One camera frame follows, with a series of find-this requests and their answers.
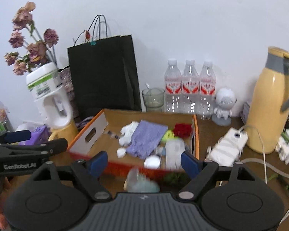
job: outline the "purple towel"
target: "purple towel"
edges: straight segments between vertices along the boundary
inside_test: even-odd
[[[140,159],[146,159],[158,146],[167,129],[167,126],[141,120],[126,152]]]

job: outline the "black circular disc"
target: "black circular disc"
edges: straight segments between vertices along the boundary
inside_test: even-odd
[[[17,230],[58,231],[77,224],[87,209],[88,200],[80,191],[44,180],[19,187],[7,201],[4,214]]]
[[[278,226],[284,204],[269,187],[237,181],[209,190],[201,209],[216,227],[232,231],[263,231]]]

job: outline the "green label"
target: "green label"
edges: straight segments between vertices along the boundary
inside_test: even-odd
[[[36,82],[31,83],[30,85],[28,85],[28,89],[31,90],[32,88],[36,87],[37,85],[40,85],[43,82],[50,80],[51,78],[52,78],[52,73],[47,75],[47,76],[42,77],[41,79],[37,80]]]

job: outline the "gray ribbed panel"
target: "gray ribbed panel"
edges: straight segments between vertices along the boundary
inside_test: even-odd
[[[71,231],[218,231],[193,204],[175,201],[169,193],[118,194],[96,204]]]

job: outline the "red and white label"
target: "red and white label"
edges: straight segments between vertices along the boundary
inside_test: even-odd
[[[199,90],[199,82],[182,82],[183,94],[197,94]]]
[[[214,95],[215,94],[215,82],[200,82],[200,94]]]
[[[180,82],[165,82],[165,92],[168,95],[181,94]]]

